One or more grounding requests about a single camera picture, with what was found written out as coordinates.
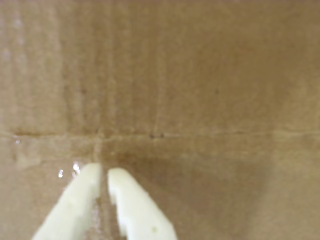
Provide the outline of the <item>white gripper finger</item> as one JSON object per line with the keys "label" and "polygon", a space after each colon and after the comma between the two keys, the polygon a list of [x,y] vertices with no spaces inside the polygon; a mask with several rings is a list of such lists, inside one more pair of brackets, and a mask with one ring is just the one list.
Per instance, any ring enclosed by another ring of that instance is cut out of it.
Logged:
{"label": "white gripper finger", "polygon": [[172,222],[141,184],[125,169],[107,172],[110,202],[116,208],[119,233],[127,240],[176,240]]}
{"label": "white gripper finger", "polygon": [[88,163],[65,188],[33,240],[84,240],[101,196],[102,166]]}

